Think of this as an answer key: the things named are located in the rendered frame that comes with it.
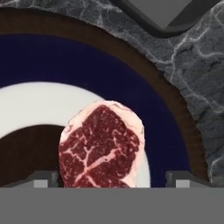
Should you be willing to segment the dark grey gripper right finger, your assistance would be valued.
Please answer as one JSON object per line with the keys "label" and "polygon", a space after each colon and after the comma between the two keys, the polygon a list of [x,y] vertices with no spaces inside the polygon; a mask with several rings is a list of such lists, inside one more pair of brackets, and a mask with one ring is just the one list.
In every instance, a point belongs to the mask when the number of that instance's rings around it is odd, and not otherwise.
{"label": "dark grey gripper right finger", "polygon": [[169,188],[204,188],[211,186],[209,182],[196,178],[189,171],[168,171],[165,177],[165,186]]}

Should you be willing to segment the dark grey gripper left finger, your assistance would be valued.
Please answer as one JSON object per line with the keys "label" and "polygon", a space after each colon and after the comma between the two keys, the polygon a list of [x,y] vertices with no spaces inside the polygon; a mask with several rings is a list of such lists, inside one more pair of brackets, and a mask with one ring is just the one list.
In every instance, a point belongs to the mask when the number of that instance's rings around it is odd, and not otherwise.
{"label": "dark grey gripper left finger", "polygon": [[5,187],[50,188],[58,187],[58,173],[56,171],[35,171],[25,179],[10,183]]}

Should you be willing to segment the raw red marbled steak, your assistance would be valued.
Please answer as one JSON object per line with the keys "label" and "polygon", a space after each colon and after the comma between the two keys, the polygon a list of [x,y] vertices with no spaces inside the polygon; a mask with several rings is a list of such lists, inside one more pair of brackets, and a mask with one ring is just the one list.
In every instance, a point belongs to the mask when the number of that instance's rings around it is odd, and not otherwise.
{"label": "raw red marbled steak", "polygon": [[144,125],[117,101],[96,101],[81,110],[59,140],[59,174],[66,188],[137,186],[144,158]]}

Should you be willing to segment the brown blue white ringed plate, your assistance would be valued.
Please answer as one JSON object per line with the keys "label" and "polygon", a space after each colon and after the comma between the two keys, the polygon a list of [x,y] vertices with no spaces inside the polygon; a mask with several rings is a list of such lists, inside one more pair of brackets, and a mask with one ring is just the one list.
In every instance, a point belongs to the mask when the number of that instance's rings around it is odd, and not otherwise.
{"label": "brown blue white ringed plate", "polygon": [[186,102],[138,50],[101,28],[41,10],[0,9],[0,85],[57,81],[133,109],[146,129],[152,184],[190,171],[206,180],[207,162]]}

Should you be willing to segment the grey sink basin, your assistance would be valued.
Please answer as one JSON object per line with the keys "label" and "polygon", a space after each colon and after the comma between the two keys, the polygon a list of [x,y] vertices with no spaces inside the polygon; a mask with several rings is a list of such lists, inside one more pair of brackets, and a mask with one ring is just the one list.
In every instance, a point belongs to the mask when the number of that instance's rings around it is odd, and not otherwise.
{"label": "grey sink basin", "polygon": [[188,31],[221,0],[110,0],[150,35],[170,38]]}

